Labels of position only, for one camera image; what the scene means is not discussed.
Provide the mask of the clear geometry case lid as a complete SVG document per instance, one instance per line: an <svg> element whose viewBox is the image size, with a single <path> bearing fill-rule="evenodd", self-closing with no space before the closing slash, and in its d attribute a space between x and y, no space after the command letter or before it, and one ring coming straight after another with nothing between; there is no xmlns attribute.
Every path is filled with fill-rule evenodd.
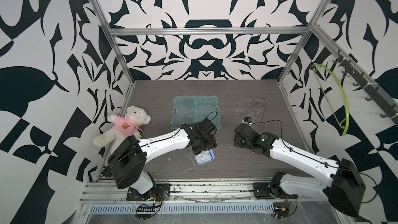
<svg viewBox="0 0 398 224"><path fill-rule="evenodd" d="M174 150L173 155L178 163L177 168L181 172L188 171L197 165L192 147Z"/></svg>

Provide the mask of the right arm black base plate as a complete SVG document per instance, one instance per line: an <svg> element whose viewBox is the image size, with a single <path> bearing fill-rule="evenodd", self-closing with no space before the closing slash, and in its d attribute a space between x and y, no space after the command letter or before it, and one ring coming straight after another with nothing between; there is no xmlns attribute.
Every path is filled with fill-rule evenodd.
<svg viewBox="0 0 398 224"><path fill-rule="evenodd" d="M274 183L253 183L253 188L256 199L298 199L298 195L289 195L282 190L280 185Z"/></svg>

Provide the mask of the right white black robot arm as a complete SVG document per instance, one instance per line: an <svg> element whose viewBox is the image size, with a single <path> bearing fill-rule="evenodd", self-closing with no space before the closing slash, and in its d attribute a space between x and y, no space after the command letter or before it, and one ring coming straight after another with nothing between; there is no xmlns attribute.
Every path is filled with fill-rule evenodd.
<svg viewBox="0 0 398 224"><path fill-rule="evenodd" d="M269 183L254 184L255 198L289 200L304 196L327 201L347 216L359 215L366 186L353 162L316 156L280 136L259 134L247 122L236 127L234 133L236 147L282 161L309 175L298 177L277 172Z"/></svg>

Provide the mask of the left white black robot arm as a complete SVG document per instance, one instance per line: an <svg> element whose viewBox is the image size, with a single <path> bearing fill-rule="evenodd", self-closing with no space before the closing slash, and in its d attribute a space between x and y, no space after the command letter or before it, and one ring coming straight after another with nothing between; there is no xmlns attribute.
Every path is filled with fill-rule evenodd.
<svg viewBox="0 0 398 224"><path fill-rule="evenodd" d="M133 188L144 195L156 188L144 166L151 160L174 150L191 147L194 155L217 147L216 126L205 118L201 122L184 123L180 128L150 139L125 140L111 153L108 159L111 172L118 189Z"/></svg>

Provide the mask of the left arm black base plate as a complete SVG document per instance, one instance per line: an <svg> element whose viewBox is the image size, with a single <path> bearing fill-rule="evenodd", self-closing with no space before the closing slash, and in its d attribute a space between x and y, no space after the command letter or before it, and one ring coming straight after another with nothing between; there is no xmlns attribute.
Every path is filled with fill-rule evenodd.
<svg viewBox="0 0 398 224"><path fill-rule="evenodd" d="M163 200L170 196L170 184L155 184L148 192L140 194L136 189L129 187L126 200L131 201L148 201L148 200Z"/></svg>

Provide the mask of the clear triangle ruler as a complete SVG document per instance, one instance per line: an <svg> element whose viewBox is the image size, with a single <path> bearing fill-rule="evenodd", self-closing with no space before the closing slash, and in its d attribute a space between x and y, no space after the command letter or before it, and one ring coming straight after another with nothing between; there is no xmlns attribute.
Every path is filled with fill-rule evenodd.
<svg viewBox="0 0 398 224"><path fill-rule="evenodd" d="M261 123L264 119L268 100L267 99L237 99L234 102L238 119L244 122L250 118L258 131L265 128L266 124Z"/></svg>

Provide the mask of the teal transparent ruler set case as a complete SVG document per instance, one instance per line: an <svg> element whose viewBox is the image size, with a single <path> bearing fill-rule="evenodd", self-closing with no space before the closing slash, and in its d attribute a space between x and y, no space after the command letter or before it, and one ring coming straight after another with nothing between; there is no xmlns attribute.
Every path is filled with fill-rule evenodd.
<svg viewBox="0 0 398 224"><path fill-rule="evenodd" d="M201 122L205 118L211 120L218 130L221 129L217 96L175 96L173 103L173 130L180 128L184 123Z"/></svg>

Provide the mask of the blue transparent geometry set case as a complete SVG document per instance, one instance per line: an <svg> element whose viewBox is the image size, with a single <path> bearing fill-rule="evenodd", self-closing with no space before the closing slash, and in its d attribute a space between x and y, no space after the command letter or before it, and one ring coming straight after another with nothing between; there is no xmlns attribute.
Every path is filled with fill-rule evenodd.
<svg viewBox="0 0 398 224"><path fill-rule="evenodd" d="M215 155L212 149L207 151L202 151L198 155L195 155L195 161L198 165L203 165L208 162L212 162L215 159Z"/></svg>

